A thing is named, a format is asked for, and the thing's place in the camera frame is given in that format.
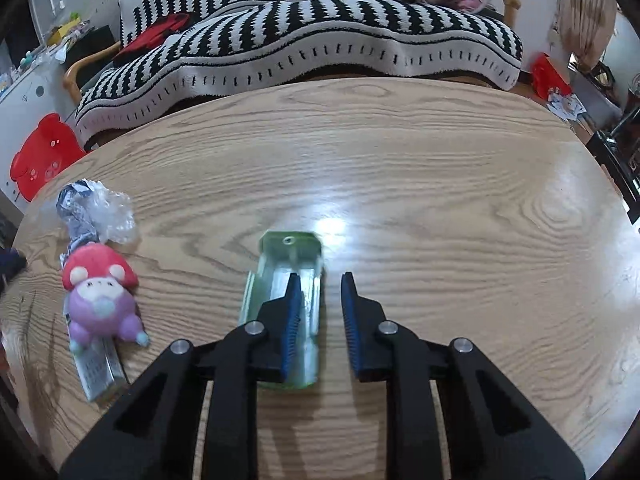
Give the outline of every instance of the wooden armrest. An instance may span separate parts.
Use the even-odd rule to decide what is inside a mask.
[[[62,86],[69,92],[71,98],[76,104],[82,100],[82,94],[80,93],[80,89],[78,88],[78,83],[76,82],[76,78],[78,77],[78,71],[81,68],[93,63],[94,61],[98,61],[99,59],[105,57],[113,57],[120,51],[120,42],[114,43],[111,46],[101,50],[100,52],[96,52],[95,54],[91,54],[90,56],[83,57],[79,59],[71,67],[66,71],[65,76],[62,79]]]
[[[504,24],[513,28],[516,24],[516,14],[522,3],[520,0],[502,0],[504,2]]]

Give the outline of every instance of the wooden table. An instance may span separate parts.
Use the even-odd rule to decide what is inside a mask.
[[[385,389],[351,380],[340,276],[419,336],[471,338],[577,451],[588,475],[640,404],[640,236],[574,134],[520,96],[392,78],[309,82],[190,108],[65,171],[15,246],[30,268],[2,302],[21,416],[55,466],[100,417],[84,401],[62,318],[66,233],[39,227],[77,177],[128,193],[127,257],[149,349],[231,330],[267,229],[324,243],[321,379],[261,391],[261,478],[382,478]]]

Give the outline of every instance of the brown striped curtain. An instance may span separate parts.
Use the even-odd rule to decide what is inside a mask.
[[[591,71],[604,53],[616,24],[615,0],[561,0],[562,45],[578,59],[581,71]]]

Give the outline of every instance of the metal screw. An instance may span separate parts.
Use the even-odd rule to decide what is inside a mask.
[[[378,330],[384,335],[393,335],[398,332],[398,325],[393,321],[383,321],[378,325]]]
[[[189,346],[189,342],[186,339],[177,339],[176,341],[171,343],[171,346],[169,348],[174,354],[182,355],[187,353],[187,351],[189,350]]]
[[[468,354],[474,349],[474,344],[466,337],[459,337],[453,342],[453,348],[461,354]]]
[[[244,331],[248,335],[258,335],[264,330],[264,325],[260,321],[250,321],[244,326]]]

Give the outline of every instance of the green object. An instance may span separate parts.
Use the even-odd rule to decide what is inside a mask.
[[[296,355],[284,388],[306,388],[318,380],[318,325],[322,245],[313,233],[267,231],[260,239],[258,271],[249,272],[238,324],[256,319],[265,301],[284,296],[290,273],[300,276],[304,301]],[[283,387],[282,384],[269,384]]]

